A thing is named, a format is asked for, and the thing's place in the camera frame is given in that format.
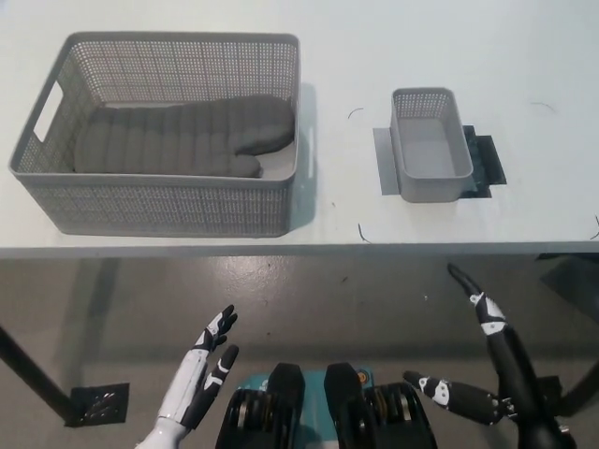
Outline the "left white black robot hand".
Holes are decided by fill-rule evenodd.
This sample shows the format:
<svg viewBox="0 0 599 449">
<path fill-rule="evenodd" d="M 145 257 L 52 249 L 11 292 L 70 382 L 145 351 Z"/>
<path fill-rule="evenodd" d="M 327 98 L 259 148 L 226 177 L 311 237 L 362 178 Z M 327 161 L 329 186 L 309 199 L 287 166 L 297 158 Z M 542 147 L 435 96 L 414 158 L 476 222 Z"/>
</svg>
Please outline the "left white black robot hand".
<svg viewBox="0 0 599 449">
<path fill-rule="evenodd" d="M 234 306 L 229 305 L 205 326 L 183 357 L 164 396 L 159 418 L 168 419 L 189 430 L 197 428 L 238 356 L 239 347 L 231 344 L 213 369 L 209 370 L 209 358 L 226 342 L 226 334 L 237 318 Z"/>
</svg>

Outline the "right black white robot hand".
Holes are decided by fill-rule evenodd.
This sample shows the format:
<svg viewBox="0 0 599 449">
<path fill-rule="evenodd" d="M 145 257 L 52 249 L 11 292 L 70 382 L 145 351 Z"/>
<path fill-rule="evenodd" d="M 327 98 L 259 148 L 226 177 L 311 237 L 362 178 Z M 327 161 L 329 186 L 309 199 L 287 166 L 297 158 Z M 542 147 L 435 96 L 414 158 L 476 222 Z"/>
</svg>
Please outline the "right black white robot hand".
<svg viewBox="0 0 599 449">
<path fill-rule="evenodd" d="M 499 390 L 493 394 L 412 370 L 405 371 L 403 379 L 439 407 L 479 424 L 493 426 L 510 419 L 518 429 L 519 448 L 575 448 L 574 438 L 556 420 L 519 335 L 500 307 L 458 266 L 448 264 L 447 271 L 475 308 Z"/>
</svg>

